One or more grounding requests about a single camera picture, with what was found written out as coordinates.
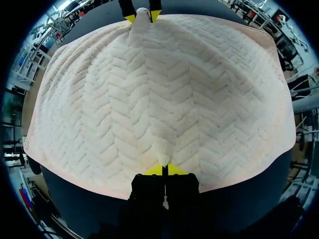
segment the floor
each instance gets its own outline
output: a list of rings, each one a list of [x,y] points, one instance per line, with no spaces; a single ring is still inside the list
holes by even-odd
[[[10,168],[8,170],[9,172],[9,179],[11,181],[12,187],[14,188],[14,192],[17,195],[17,199],[20,201],[20,203],[22,203],[24,205],[23,199],[19,193],[19,189],[21,188],[21,176],[19,173],[19,168],[23,168],[23,167],[14,167],[14,168]]]
[[[53,54],[55,53],[57,49],[58,47],[55,44],[53,44],[53,46],[49,49],[47,54],[49,56],[53,56]],[[49,62],[48,59],[45,58],[43,60],[42,65],[45,66],[48,62]],[[30,91],[25,94],[23,108],[22,108],[22,120],[21,120],[21,125],[22,125],[21,135],[22,136],[25,136],[28,133],[34,106],[35,106],[36,97],[37,97],[43,76],[44,76],[44,70],[39,69],[34,79],[34,83],[32,83]]]

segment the wall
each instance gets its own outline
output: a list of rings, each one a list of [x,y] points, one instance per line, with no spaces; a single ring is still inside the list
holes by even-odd
[[[266,4],[263,7],[263,10],[266,11],[270,16],[272,16],[277,11],[277,9],[280,9],[284,13],[286,13],[285,9],[279,7],[274,0],[267,0]],[[302,59],[304,61],[304,64],[302,66],[298,67],[297,70],[298,70],[298,72],[300,72],[300,75],[312,74],[314,71],[314,67],[315,66],[319,67],[318,58],[316,57],[314,50],[312,49],[310,43],[307,41],[305,35],[303,34],[302,30],[298,27],[296,22],[290,17],[290,19],[287,21],[287,23],[293,27],[295,34],[302,41],[306,42],[310,46],[310,52],[305,52],[303,47],[295,44],[295,48],[297,49],[297,51],[299,52],[300,56],[302,57]],[[282,27],[282,31],[288,37],[293,36],[291,34],[290,30],[285,25]]]

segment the table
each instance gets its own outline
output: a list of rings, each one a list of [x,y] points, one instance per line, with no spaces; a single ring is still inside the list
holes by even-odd
[[[32,61],[33,64],[37,64],[36,62],[33,61],[33,59],[34,59],[34,57],[37,55],[37,53],[40,53],[42,56],[44,56],[44,57],[46,57],[47,59],[51,60],[51,57],[50,57],[48,54],[44,53],[44,52],[40,49],[40,47],[41,47],[41,45],[44,43],[44,41],[51,35],[53,29],[54,29],[54,28],[52,27],[50,30],[48,30],[48,31],[46,32],[45,36],[42,37],[42,39],[41,39],[40,42],[38,43],[39,45],[35,48],[33,54],[32,54],[31,57],[30,57],[30,60]],[[43,69],[43,70],[45,70],[45,68],[44,68],[43,66],[39,65],[39,64],[38,64],[38,67],[41,68],[41,69]]]
[[[280,33],[280,35],[283,34],[282,30],[272,21],[270,16],[268,16],[265,12],[261,11],[261,9],[254,2],[248,1],[248,0],[237,0],[237,1],[243,4],[244,6],[246,6],[247,8],[249,8],[254,13],[256,13],[256,16],[252,19],[249,25],[251,25],[256,20],[257,16],[259,16],[265,22],[258,29],[262,29],[267,24],[270,24],[272,27],[276,29],[276,31]]]
[[[75,13],[77,10],[83,8],[84,6],[86,6],[87,4],[89,4],[91,2],[91,0],[87,0],[87,1],[84,1],[82,3],[80,3],[80,5],[78,5],[76,8],[74,8],[72,11],[70,11],[69,13],[67,13],[64,18],[67,18],[69,16],[71,16],[73,13]]]

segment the textured fabric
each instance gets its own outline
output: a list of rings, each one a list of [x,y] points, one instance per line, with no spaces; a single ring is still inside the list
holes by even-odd
[[[57,50],[25,151],[89,191],[127,199],[157,164],[196,174],[200,191],[264,171],[295,143],[272,38],[198,15],[102,27]]]

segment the towel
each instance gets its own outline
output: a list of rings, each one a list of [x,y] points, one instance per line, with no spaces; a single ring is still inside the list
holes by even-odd
[[[290,92],[267,33],[210,16],[160,15],[60,47],[43,77],[25,152],[86,190],[128,199],[169,163],[200,192],[263,172],[295,143]]]

